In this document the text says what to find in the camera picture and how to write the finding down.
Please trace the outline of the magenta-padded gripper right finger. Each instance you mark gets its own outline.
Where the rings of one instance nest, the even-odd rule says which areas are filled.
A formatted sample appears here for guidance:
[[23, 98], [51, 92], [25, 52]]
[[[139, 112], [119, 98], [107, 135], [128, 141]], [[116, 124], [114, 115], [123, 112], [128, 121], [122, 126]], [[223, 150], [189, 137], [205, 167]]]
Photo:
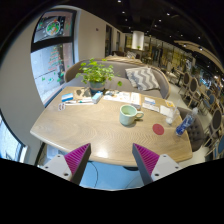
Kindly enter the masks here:
[[145, 185], [181, 170], [181, 167], [167, 154], [158, 155], [136, 143], [133, 144], [132, 154]]

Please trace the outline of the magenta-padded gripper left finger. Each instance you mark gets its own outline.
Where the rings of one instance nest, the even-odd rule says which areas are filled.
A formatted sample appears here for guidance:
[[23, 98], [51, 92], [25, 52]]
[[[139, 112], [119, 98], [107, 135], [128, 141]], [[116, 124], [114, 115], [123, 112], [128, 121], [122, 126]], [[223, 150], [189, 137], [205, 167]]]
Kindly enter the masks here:
[[42, 169], [79, 185], [91, 154], [91, 144], [87, 143], [66, 155], [57, 154]]

